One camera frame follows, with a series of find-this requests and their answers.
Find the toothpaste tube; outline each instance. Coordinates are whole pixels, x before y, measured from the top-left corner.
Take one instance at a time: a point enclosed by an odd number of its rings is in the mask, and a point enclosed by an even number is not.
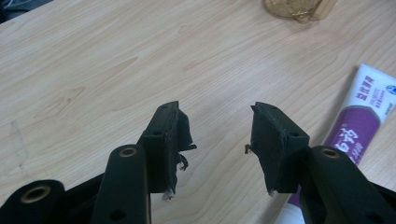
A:
[[[361,64],[324,146],[344,151],[358,164],[376,131],[396,105],[396,78]],[[292,194],[276,224],[304,223],[300,189]]]

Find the black bracket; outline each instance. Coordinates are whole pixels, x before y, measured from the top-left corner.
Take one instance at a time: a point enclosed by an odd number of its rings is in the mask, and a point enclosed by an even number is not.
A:
[[[161,105],[136,145],[114,149],[106,171],[70,190],[39,180],[15,191],[0,209],[2,224],[150,223],[150,193],[176,192],[179,152],[195,149],[178,102]]]
[[[275,106],[256,103],[249,148],[270,192],[295,193],[306,223],[395,223],[396,194],[376,187],[344,152],[310,147],[309,136]]]

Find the purple label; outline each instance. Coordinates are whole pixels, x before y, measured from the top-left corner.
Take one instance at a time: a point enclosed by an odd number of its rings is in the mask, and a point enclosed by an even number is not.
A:
[[[379,125],[379,118],[370,107],[347,107],[338,116],[323,145],[344,151],[358,164]],[[299,187],[298,192],[290,196],[288,203],[300,207],[300,191]]]

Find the mounting hole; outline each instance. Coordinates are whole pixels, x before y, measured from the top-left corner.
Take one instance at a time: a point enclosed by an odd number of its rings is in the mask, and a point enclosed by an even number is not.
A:
[[[367,219],[374,223],[384,223],[384,218],[375,212],[365,211],[364,215],[366,215]]]
[[[291,136],[294,136],[294,137],[298,137],[298,136],[300,136],[300,134],[299,133],[289,133]]]
[[[21,202],[23,203],[35,203],[40,201],[41,199],[47,197],[50,194],[49,186],[38,186],[33,189],[29,189],[26,191],[22,197]]]
[[[110,220],[112,220],[112,221],[120,221],[120,220],[124,219],[125,217],[126,217],[126,214],[124,212],[122,212],[122,210],[120,210],[120,209],[116,209],[110,214]]]
[[[332,150],[332,149],[327,149],[327,148],[325,148],[325,149],[322,150],[322,153],[323,153],[325,156],[327,156],[327,157],[329,157],[329,158],[332,158],[332,159],[337,159],[337,158],[340,157],[340,154],[338,154],[337,151]]]
[[[134,147],[127,147],[123,150],[120,151],[120,156],[121,157],[132,157],[134,156],[134,154],[137,153],[136,148]]]

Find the black plastic part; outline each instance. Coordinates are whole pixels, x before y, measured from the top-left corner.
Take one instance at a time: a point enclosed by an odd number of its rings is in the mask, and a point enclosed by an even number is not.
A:
[[[176,192],[177,165],[184,161],[178,152],[196,148],[191,143],[189,119],[178,109],[178,102],[158,107],[137,142],[146,150],[150,193]]]
[[[2,224],[59,223],[64,216],[60,203],[64,185],[56,180],[39,180],[15,191],[0,209]]]
[[[66,216],[64,223],[86,224],[90,222],[102,179],[103,174],[98,175],[65,193],[64,209]]]
[[[308,134],[273,105],[258,102],[252,109],[250,149],[259,158],[268,192],[295,193],[295,172],[308,148]]]
[[[306,223],[395,223],[395,211],[342,151],[313,147],[298,175]]]
[[[0,23],[4,21],[9,21],[14,19],[28,11],[31,11],[37,7],[41,7],[52,0],[30,0],[30,1],[15,1],[12,5],[4,8],[2,4],[0,4],[0,8],[2,8],[2,12],[0,13]]]
[[[146,155],[141,146],[111,152],[90,223],[150,223]]]

